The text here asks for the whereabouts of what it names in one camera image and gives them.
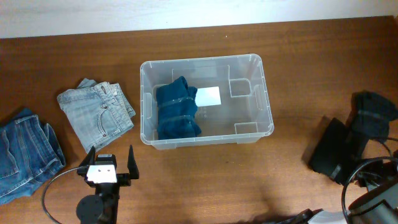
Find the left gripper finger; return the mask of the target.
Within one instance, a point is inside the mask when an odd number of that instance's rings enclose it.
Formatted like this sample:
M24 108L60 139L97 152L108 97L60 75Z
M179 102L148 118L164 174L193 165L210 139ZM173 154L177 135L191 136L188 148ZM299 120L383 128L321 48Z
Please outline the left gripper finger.
M90 165L93 165L95 163L95 154L96 154L96 149L94 146L92 146L91 149L89 150L89 153L80 163L79 168L85 169L88 168Z
M130 179L139 179L139 169L136 164L132 145L129 146L127 168L129 170Z

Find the black garment taped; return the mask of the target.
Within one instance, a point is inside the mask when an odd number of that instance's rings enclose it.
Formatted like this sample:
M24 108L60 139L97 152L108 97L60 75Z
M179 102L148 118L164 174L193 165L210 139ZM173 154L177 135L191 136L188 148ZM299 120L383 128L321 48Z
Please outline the black garment taped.
M363 160L369 138L333 118L312 152L308 165L320 174L343 185Z

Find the dark navy garment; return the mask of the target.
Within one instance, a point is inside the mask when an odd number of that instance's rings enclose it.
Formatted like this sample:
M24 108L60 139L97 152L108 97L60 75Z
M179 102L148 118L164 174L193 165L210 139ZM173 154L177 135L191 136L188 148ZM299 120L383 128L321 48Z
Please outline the dark navy garment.
M389 123L397 119L397 106L375 92L362 91L355 94L354 107L356 115L351 123L352 130L386 141Z

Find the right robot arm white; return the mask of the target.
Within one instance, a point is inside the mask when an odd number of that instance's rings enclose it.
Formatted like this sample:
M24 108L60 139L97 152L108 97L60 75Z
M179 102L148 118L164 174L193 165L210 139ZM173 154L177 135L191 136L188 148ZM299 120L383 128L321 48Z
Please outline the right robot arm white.
M314 212L306 209L294 217L277 224L344 224L344 223L397 223L397 178L387 180L384 184L368 191L357 198L349 207L346 206L346 191L353 177L364 167L379 161L391 161L397 165L397 158L392 156L375 157L362 162L351 173L343 185L341 193L341 212Z

